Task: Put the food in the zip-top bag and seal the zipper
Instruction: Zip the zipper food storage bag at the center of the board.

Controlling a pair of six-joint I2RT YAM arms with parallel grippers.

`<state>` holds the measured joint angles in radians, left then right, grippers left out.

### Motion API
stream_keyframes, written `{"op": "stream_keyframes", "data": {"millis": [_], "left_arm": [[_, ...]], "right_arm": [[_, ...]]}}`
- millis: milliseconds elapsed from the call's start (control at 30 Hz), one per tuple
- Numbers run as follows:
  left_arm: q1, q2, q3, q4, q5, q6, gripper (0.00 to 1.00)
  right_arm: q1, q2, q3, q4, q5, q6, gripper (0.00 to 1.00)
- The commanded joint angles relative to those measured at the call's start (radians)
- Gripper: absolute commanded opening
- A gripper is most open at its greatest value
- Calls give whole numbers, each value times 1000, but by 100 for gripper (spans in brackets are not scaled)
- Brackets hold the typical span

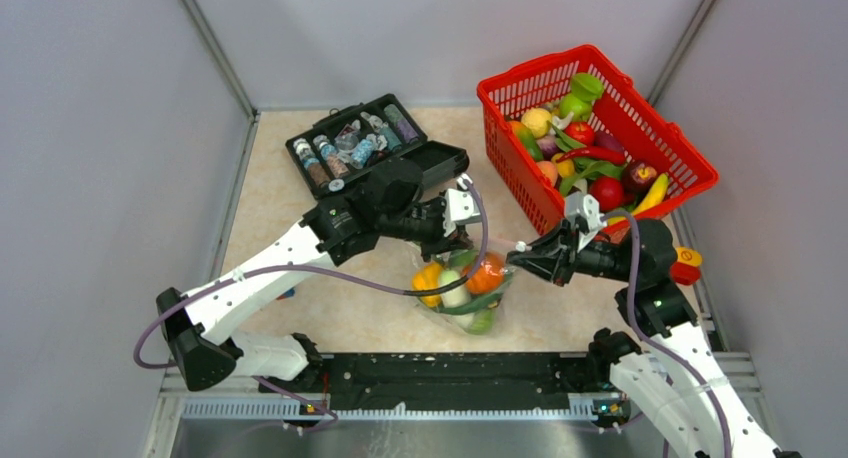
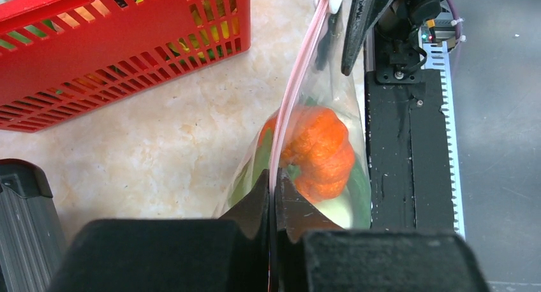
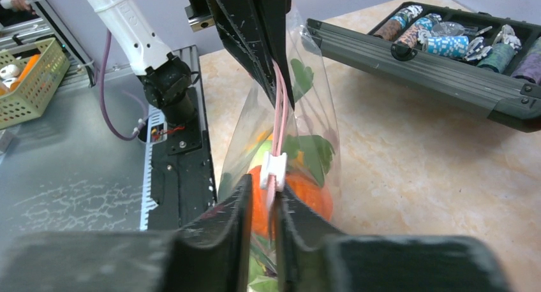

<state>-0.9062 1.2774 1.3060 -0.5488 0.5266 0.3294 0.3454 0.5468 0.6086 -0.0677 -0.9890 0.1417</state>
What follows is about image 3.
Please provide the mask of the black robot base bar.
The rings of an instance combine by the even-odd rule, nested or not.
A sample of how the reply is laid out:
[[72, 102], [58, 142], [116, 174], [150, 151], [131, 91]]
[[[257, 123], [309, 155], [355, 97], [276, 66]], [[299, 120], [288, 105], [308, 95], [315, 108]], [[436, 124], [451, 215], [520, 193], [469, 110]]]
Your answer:
[[188, 96], [195, 119], [184, 129], [169, 126], [150, 106], [145, 145], [140, 230], [174, 230], [197, 219], [217, 202], [205, 96], [196, 46], [175, 52], [194, 72]]

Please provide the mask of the orange pumpkin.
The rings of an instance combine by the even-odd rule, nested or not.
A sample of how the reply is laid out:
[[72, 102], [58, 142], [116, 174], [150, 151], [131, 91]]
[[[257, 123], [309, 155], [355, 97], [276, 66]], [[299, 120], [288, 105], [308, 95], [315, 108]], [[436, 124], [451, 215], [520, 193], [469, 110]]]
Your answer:
[[[261, 166], [249, 171], [252, 178], [253, 211], [251, 230], [258, 236], [268, 236], [268, 211], [266, 207], [267, 191], [259, 186]], [[296, 196], [309, 208], [321, 215], [325, 220], [331, 220], [333, 200], [327, 187], [320, 188], [312, 180], [299, 173], [288, 173], [286, 181], [292, 187]]]

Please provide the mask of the clear zip top bag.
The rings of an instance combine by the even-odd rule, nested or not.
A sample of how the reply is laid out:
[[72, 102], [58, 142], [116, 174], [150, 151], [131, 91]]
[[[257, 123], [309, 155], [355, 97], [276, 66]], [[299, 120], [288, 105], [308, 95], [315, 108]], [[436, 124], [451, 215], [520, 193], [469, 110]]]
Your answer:
[[245, 174], [253, 180], [248, 291], [277, 291], [276, 248], [269, 241], [267, 192], [260, 189], [264, 156], [280, 146], [288, 157], [286, 183], [326, 220], [339, 196], [340, 147], [337, 119], [320, 49], [293, 8], [286, 17], [286, 56], [294, 105], [286, 120], [258, 83], [249, 91], [226, 153], [218, 187], [225, 200]]

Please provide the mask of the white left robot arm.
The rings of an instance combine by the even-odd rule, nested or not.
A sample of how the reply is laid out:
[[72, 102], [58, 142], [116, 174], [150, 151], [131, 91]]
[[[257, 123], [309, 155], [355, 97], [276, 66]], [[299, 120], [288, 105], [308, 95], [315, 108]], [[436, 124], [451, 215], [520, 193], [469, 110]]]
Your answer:
[[[86, 0], [117, 39], [148, 102], [174, 126], [191, 122], [191, 71], [156, 34], [134, 0]], [[276, 98], [278, 61], [272, 41], [283, 31], [290, 0], [189, 0], [189, 18], [210, 16], [223, 46], [255, 79], [270, 101]]]

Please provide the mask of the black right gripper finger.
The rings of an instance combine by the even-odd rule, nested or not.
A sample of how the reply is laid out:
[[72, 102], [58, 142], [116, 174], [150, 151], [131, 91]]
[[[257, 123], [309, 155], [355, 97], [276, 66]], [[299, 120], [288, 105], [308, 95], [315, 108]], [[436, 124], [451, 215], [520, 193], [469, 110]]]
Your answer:
[[224, 48], [275, 102], [275, 74], [253, 0], [206, 0]]
[[289, 104], [295, 108], [288, 59], [286, 56], [286, 15], [292, 0], [253, 0], [263, 28], [263, 37], [270, 55], [280, 67], [286, 85]]
[[178, 230], [43, 231], [18, 238], [2, 291], [245, 291], [252, 178]]
[[290, 189], [275, 198], [281, 291], [510, 291], [495, 253], [460, 235], [349, 235]]

